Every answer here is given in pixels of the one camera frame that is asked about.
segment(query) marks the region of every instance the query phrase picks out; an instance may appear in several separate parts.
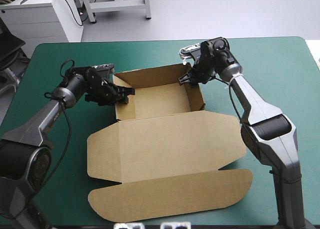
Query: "box lid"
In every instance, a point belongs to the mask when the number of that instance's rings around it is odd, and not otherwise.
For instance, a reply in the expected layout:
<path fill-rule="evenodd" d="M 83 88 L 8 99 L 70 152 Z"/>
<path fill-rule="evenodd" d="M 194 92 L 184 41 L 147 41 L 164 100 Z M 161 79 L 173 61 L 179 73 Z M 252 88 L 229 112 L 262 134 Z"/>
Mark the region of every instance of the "box lid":
<path fill-rule="evenodd" d="M 88 201 L 109 221 L 133 222 L 231 206 L 246 195 L 252 179 L 248 169 L 207 171 L 95 189 Z"/>
<path fill-rule="evenodd" d="M 128 183 L 217 171 L 243 157 L 238 119 L 194 111 L 123 120 L 87 140 L 90 177 Z"/>

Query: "green table surface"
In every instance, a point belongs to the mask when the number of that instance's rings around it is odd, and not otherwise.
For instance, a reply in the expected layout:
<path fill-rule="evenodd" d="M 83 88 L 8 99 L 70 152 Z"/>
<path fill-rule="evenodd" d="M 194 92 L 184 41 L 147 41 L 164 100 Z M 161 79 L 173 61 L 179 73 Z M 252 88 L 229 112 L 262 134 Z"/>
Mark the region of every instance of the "green table surface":
<path fill-rule="evenodd" d="M 0 135 L 33 116 L 62 80 L 60 65 L 66 59 L 76 66 L 115 63 L 116 72 L 181 63 L 180 48 L 203 40 L 51 43 L 38 46 L 17 90 Z M 297 127 L 302 168 L 305 217 L 320 224 L 320 72 L 305 41 L 300 37 L 230 39 L 231 51 L 243 66 L 243 74 L 269 103 L 289 116 Z M 205 109 L 236 115 L 228 90 L 219 81 L 201 85 Z M 54 225 L 108 225 L 88 203 L 91 190 L 114 185 L 87 174 L 87 138 L 115 122 L 112 106 L 79 102 L 67 111 L 72 122 L 68 152 L 54 177 L 37 195 L 36 202 Z M 65 146 L 68 127 L 62 116 L 53 127 L 53 164 Z M 190 221 L 194 225 L 272 225 L 277 222 L 277 207 L 270 168 L 247 155 L 227 168 L 248 168 L 253 183 L 248 194 L 225 209 L 145 220 L 147 225 L 164 221 Z"/>

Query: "white drawer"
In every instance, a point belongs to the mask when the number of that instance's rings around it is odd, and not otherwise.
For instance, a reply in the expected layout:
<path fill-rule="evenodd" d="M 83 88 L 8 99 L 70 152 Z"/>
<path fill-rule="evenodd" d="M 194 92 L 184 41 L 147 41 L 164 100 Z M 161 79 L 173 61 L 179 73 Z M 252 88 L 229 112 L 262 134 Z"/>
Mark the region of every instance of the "white drawer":
<path fill-rule="evenodd" d="M 31 58 L 36 47 L 42 43 L 67 43 L 68 42 L 68 38 L 66 36 L 27 38 L 23 40 L 25 41 L 25 45 L 22 47 L 22 49 L 28 58 Z"/>
<path fill-rule="evenodd" d="M 10 24 L 7 27 L 13 35 L 21 39 L 66 36 L 59 22 Z"/>
<path fill-rule="evenodd" d="M 0 9 L 0 17 L 6 25 L 59 21 L 52 6 Z"/>

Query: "white floor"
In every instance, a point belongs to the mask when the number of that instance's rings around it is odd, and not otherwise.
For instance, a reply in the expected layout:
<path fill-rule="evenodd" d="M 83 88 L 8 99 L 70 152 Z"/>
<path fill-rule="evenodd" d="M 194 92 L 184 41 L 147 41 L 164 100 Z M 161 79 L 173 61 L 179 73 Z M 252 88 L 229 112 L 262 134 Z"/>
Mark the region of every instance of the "white floor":
<path fill-rule="evenodd" d="M 150 0 L 145 10 L 97 13 L 83 42 L 298 36 L 320 58 L 320 0 Z"/>

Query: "cardboard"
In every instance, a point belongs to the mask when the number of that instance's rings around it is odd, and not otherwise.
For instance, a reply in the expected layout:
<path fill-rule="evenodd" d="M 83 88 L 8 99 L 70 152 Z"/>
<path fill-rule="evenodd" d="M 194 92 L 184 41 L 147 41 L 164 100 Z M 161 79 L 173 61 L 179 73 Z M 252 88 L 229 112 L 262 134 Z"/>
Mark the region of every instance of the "cardboard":
<path fill-rule="evenodd" d="M 247 152 L 237 118 L 205 110 L 119 121 L 87 148 L 88 175 L 121 183 L 217 171 Z"/>
<path fill-rule="evenodd" d="M 134 87 L 118 122 L 87 140 L 90 177 L 121 182 L 88 201 L 103 218 L 130 222 L 228 207 L 252 183 L 247 169 L 219 170 L 246 152 L 236 117 L 204 110 L 200 87 L 179 85 L 182 64 L 117 73 Z"/>
<path fill-rule="evenodd" d="M 105 219 L 133 222 L 231 206 L 246 195 L 252 177 L 235 169 L 158 178 L 96 189 L 88 200 Z"/>
<path fill-rule="evenodd" d="M 128 105 L 116 105 L 116 118 L 130 120 L 202 110 L 205 100 L 200 87 L 178 83 L 188 70 L 187 65 L 175 64 L 116 73 L 116 85 L 135 88 Z"/>

